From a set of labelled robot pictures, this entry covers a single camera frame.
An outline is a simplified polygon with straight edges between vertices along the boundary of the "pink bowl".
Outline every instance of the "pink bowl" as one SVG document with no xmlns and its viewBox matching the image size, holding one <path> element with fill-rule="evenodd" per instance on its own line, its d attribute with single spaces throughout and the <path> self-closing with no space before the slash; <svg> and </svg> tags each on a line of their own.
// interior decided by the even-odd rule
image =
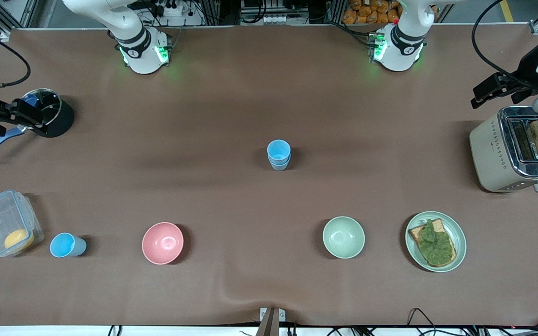
<svg viewBox="0 0 538 336">
<path fill-rule="evenodd" d="M 153 225 L 142 238 L 142 253 L 155 265 L 174 261 L 184 248 L 184 236 L 172 223 Z"/>
</svg>

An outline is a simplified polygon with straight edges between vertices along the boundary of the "toaster control panel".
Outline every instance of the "toaster control panel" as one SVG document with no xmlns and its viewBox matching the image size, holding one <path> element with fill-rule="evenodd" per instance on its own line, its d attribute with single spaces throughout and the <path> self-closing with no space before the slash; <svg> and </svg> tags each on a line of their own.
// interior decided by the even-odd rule
<svg viewBox="0 0 538 336">
<path fill-rule="evenodd" d="M 520 189 L 525 189 L 526 187 L 530 187 L 531 185 L 534 185 L 537 183 L 537 181 L 530 181 L 530 180 L 523 180 L 523 181 L 516 181 L 515 183 L 512 183 L 511 185 L 506 185 L 506 187 L 499 188 L 500 191 L 515 191 Z"/>
</svg>

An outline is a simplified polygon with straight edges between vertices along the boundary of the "clear food container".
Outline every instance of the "clear food container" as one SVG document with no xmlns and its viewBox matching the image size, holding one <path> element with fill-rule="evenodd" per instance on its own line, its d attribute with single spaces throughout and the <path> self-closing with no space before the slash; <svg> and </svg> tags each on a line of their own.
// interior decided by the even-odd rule
<svg viewBox="0 0 538 336">
<path fill-rule="evenodd" d="M 30 201 L 21 193 L 0 193 L 0 258 L 17 255 L 43 239 L 43 231 Z"/>
</svg>

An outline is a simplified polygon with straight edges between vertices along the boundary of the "lemon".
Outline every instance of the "lemon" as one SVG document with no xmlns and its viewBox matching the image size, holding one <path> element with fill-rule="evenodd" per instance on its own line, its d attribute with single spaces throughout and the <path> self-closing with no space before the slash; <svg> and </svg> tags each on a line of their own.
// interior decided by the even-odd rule
<svg viewBox="0 0 538 336">
<path fill-rule="evenodd" d="M 8 249 L 16 245 L 17 243 L 21 242 L 22 240 L 24 240 L 27 236 L 28 236 L 28 232 L 26 232 L 26 230 L 24 230 L 23 228 L 17 229 L 14 232 L 8 234 L 8 236 L 6 237 L 6 240 L 4 241 L 4 246 L 6 247 L 6 249 Z M 22 247 L 22 249 L 30 246 L 30 244 L 32 244 L 34 239 L 35 239 L 34 235 L 30 236 L 30 238 L 28 239 L 24 247 Z"/>
</svg>

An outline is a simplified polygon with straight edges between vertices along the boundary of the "stacked blue cups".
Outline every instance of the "stacked blue cups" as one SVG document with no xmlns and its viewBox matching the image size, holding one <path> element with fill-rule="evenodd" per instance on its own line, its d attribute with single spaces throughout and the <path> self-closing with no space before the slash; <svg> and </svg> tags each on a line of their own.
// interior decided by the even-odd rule
<svg viewBox="0 0 538 336">
<path fill-rule="evenodd" d="M 273 140 L 267 146 L 267 157 L 275 170 L 286 169 L 290 156 L 290 145 L 284 140 Z"/>
</svg>

